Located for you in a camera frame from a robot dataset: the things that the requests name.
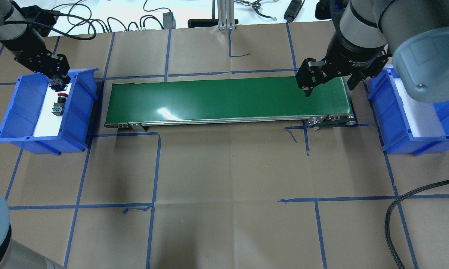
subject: green surface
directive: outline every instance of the green surface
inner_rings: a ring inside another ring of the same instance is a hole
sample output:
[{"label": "green surface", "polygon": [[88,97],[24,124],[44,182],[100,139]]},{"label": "green surface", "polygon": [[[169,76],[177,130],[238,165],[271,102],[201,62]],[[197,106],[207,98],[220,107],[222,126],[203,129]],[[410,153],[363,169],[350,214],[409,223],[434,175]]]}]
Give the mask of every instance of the green surface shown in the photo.
[{"label": "green surface", "polygon": [[311,97],[294,77],[114,84],[105,125],[352,113],[342,78]]}]

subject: blue bin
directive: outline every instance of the blue bin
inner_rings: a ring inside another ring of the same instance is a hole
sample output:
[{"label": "blue bin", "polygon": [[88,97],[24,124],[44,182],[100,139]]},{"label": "blue bin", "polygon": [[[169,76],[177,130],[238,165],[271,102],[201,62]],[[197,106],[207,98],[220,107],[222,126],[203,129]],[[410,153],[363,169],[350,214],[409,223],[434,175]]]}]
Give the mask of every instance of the blue bin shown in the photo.
[{"label": "blue bin", "polygon": [[414,137],[399,96],[395,78],[400,78],[394,68],[385,68],[371,79],[370,94],[382,130],[385,145],[390,154],[422,155],[449,150],[449,101],[435,103],[433,107],[445,132],[443,136]]},{"label": "blue bin", "polygon": [[98,99],[95,71],[98,68],[69,71],[71,88],[57,136],[33,136],[45,93],[50,90],[49,79],[39,73],[19,77],[0,126],[0,143],[12,143],[32,153],[54,155],[85,150],[93,103]]}]

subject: white paper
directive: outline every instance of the white paper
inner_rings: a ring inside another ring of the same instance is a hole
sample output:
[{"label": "white paper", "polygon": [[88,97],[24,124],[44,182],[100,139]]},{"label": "white paper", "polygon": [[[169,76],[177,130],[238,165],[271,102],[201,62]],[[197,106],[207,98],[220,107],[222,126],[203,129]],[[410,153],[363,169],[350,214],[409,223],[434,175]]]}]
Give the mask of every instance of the white paper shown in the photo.
[{"label": "white paper", "polygon": [[[71,83],[67,85],[67,90],[63,93],[69,94]],[[45,93],[44,102],[42,103],[42,109],[40,110],[40,115],[38,116],[37,125],[34,129],[33,136],[58,136],[60,125],[62,124],[62,116],[55,116],[52,114],[53,104],[57,102],[58,92],[52,90],[52,88],[47,89]]]},{"label": "white paper", "polygon": [[432,103],[421,103],[412,99],[406,92],[400,78],[394,80],[402,98],[404,112],[414,137],[445,136],[442,123]]}]

